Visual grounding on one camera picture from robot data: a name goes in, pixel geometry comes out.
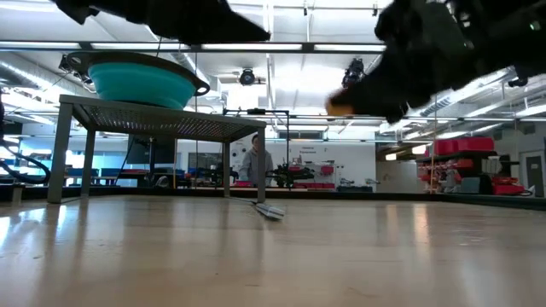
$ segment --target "bowl rim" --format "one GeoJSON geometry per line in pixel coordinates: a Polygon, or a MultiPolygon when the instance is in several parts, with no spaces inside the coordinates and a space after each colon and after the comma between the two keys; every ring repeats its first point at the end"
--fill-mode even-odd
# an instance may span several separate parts
{"type": "Polygon", "coordinates": [[[189,80],[195,87],[195,93],[193,96],[203,96],[207,94],[211,87],[208,83],[201,80],[189,69],[178,65],[177,63],[161,59],[156,56],[143,55],[136,52],[127,52],[127,51],[101,51],[101,52],[92,52],[92,51],[77,51],[72,52],[67,55],[67,63],[75,71],[86,74],[89,73],[89,68],[106,63],[131,63],[139,64],[149,67],[155,67],[159,69],[166,70],[168,72],[173,72],[178,76],[186,78],[189,80]]]}

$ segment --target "wooden floor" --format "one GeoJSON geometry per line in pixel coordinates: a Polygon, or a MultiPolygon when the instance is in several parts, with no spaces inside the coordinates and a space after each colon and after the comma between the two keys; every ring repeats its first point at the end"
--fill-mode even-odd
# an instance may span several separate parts
{"type": "Polygon", "coordinates": [[[0,211],[0,306],[546,306],[546,216],[120,196],[0,211]]]}

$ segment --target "table leg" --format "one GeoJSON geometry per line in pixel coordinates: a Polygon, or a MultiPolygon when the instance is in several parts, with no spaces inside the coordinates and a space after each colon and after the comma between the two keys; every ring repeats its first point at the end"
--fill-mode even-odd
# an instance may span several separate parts
{"type": "Polygon", "coordinates": [[[265,203],[265,128],[258,129],[258,203],[265,203]]]}
{"type": "Polygon", "coordinates": [[[72,114],[73,105],[71,103],[62,103],[57,118],[51,177],[48,187],[48,202],[53,204],[60,204],[62,199],[62,185],[65,179],[65,164],[72,114]]]}
{"type": "Polygon", "coordinates": [[[82,196],[89,196],[91,182],[91,167],[93,166],[93,153],[95,152],[94,130],[87,130],[87,141],[85,142],[84,171],[82,174],[82,196]]]}
{"type": "Polygon", "coordinates": [[[229,175],[231,173],[229,171],[230,145],[231,143],[229,141],[224,143],[224,178],[222,179],[222,181],[224,182],[224,197],[229,197],[229,175]]]}

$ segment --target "man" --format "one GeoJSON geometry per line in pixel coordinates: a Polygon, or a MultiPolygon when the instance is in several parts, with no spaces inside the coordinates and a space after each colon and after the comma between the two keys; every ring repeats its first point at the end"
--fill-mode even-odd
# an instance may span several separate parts
{"type": "MultiPolygon", "coordinates": [[[[259,147],[258,135],[253,136],[253,148],[245,154],[245,158],[242,161],[242,167],[239,170],[240,178],[247,179],[252,182],[254,186],[258,186],[258,152],[260,150],[265,151],[265,173],[273,171],[273,159],[271,153],[265,148],[259,147]]],[[[271,178],[265,178],[265,186],[271,185],[271,178]]]]}

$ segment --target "metal table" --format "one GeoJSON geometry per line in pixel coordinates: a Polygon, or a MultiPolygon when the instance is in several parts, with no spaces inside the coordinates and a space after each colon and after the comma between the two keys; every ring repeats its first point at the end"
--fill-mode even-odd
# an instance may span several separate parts
{"type": "MultiPolygon", "coordinates": [[[[258,132],[259,146],[265,148],[266,123],[222,115],[184,112],[136,103],[61,95],[55,133],[55,147],[48,202],[61,203],[65,178],[66,152],[72,118],[87,130],[82,195],[89,195],[91,166],[97,131],[136,135],[172,136],[177,139],[221,142],[224,145],[224,196],[229,197],[229,146],[232,142],[258,132]]],[[[258,153],[258,203],[265,202],[265,154],[258,153]]]]}

